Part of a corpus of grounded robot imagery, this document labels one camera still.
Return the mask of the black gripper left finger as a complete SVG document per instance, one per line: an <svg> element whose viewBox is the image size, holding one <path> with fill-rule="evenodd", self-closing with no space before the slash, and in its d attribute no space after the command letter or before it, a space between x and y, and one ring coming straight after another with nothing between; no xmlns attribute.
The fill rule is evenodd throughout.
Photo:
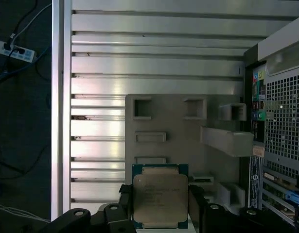
<svg viewBox="0 0 299 233"><path fill-rule="evenodd" d="M52 233L133 233L132 185L122 185L117 203L107 204L91 214L89 210L74 208L51 222Z"/></svg>

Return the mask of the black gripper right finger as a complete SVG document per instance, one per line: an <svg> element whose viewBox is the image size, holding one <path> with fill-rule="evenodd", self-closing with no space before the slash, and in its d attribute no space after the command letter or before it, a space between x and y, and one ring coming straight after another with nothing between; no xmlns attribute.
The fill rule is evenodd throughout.
<svg viewBox="0 0 299 233"><path fill-rule="evenodd" d="M204 190L189 188L188 214L197 233L262 233L264 225L256 210L241 208L238 214L217 203L208 203Z"/></svg>

